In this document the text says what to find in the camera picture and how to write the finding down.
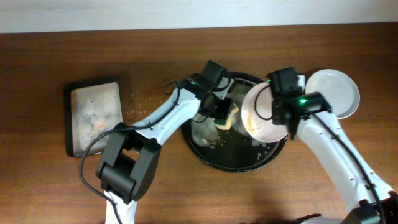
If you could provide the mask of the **white plate bottom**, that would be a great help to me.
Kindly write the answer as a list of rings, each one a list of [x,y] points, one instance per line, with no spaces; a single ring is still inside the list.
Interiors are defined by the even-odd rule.
[[[245,95],[241,106],[241,120],[249,135],[264,143],[277,142],[288,135],[286,126],[274,125],[272,120],[272,93],[268,82],[252,87]]]

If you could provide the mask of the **white plate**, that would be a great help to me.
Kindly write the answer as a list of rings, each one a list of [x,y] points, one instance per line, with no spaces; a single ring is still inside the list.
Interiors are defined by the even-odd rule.
[[[354,102],[351,105],[340,106],[336,109],[336,116],[338,119],[345,119],[353,115],[359,107],[358,102]]]
[[[277,142],[288,135],[286,126],[274,125],[272,120],[272,93],[268,82],[252,87],[245,95],[241,106],[241,120],[249,135],[264,143]]]

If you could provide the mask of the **green yellow sponge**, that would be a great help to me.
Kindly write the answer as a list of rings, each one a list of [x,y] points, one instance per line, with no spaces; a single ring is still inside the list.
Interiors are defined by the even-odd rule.
[[[216,125],[216,127],[220,130],[223,131],[227,131],[230,130],[231,126],[232,126],[232,120],[233,117],[235,116],[235,114],[239,111],[238,106],[233,103],[230,107],[230,110],[228,112],[228,116],[225,120],[220,120],[220,121],[216,121],[214,120],[214,123]]]

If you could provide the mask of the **pale blue plate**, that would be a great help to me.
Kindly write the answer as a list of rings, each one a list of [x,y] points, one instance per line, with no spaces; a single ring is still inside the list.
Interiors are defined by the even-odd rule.
[[[340,106],[360,104],[360,92],[355,82],[345,73],[334,69],[315,72],[307,81],[306,93],[319,92],[331,105],[334,114]]]

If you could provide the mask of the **white plate top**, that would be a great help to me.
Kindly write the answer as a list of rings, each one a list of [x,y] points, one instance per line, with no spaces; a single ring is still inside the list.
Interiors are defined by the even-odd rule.
[[[340,106],[336,109],[336,116],[338,119],[345,119],[353,115],[359,107],[358,102],[354,102],[351,105]]]

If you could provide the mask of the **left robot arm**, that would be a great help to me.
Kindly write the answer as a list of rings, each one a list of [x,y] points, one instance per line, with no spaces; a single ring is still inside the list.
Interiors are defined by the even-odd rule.
[[[201,73],[172,82],[175,87],[152,114],[132,126],[117,124],[108,137],[96,176],[107,201],[106,223],[133,223],[137,202],[148,191],[162,145],[183,123],[200,114],[226,119],[233,84],[227,69],[209,61]]]

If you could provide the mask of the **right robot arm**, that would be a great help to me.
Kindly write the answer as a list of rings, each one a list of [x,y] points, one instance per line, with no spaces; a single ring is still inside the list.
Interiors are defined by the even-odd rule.
[[[347,210],[343,219],[313,214],[296,222],[397,223],[397,193],[363,159],[325,97],[319,92],[305,93],[292,67],[269,73],[267,81],[273,97],[273,124],[284,125],[312,150]]]

